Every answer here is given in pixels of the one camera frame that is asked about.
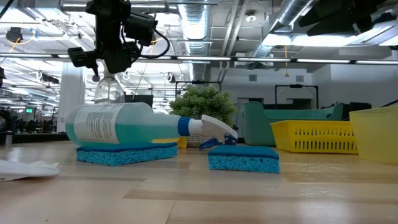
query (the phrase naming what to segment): table surface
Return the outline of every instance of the table surface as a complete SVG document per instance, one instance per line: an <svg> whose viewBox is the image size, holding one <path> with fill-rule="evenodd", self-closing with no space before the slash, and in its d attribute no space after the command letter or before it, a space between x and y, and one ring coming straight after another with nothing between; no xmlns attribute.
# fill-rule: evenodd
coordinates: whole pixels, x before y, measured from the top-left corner
<svg viewBox="0 0 398 224"><path fill-rule="evenodd" d="M0 182L0 223L398 223L398 166L356 155L280 155L280 174L208 170L206 152L119 167L72 143L16 144L0 159L59 162L55 178Z"/></svg>

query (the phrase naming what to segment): teal container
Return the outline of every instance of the teal container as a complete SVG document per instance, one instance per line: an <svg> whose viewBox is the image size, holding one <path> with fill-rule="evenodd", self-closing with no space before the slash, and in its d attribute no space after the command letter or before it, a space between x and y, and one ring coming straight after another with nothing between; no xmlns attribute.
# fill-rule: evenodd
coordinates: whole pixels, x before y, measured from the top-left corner
<svg viewBox="0 0 398 224"><path fill-rule="evenodd" d="M80 146L135 144L189 135L189 120L154 113L146 103L82 105L68 115L66 130Z"/></svg>
<svg viewBox="0 0 398 224"><path fill-rule="evenodd" d="M320 110L264 110L258 102L242 105L242 135L253 146L276 146L271 123L285 120L340 121L343 104Z"/></svg>

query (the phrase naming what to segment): plastic basket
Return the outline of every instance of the plastic basket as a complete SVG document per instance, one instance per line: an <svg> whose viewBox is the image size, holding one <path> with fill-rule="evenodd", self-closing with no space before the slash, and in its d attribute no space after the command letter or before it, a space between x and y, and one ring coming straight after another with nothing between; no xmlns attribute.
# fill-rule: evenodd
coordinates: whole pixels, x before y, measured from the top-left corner
<svg viewBox="0 0 398 224"><path fill-rule="evenodd" d="M272 123L276 146L290 152L357 154L348 121L281 121Z"/></svg>
<svg viewBox="0 0 398 224"><path fill-rule="evenodd" d="M398 164L398 106L355 111L349 116L360 158Z"/></svg>

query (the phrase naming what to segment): blue sponge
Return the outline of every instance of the blue sponge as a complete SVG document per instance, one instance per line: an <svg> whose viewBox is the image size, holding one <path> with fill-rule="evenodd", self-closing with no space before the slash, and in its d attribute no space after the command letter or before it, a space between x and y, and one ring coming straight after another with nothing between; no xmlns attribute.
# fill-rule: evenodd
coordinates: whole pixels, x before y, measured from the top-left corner
<svg viewBox="0 0 398 224"><path fill-rule="evenodd" d="M268 147L218 146L208 159L209 169L279 173L279 155Z"/></svg>
<svg viewBox="0 0 398 224"><path fill-rule="evenodd" d="M92 162L109 166L119 166L135 162L152 161L176 156L177 143L83 146L77 150L78 161Z"/></svg>

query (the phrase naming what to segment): spray bottle label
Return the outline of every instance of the spray bottle label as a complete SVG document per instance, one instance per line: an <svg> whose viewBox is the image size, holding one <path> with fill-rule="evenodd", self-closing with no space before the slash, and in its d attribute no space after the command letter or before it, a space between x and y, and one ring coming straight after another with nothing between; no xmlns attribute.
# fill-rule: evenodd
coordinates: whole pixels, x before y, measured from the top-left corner
<svg viewBox="0 0 398 224"><path fill-rule="evenodd" d="M118 144L116 118L125 104L93 105L83 107L73 124L80 141L108 142Z"/></svg>

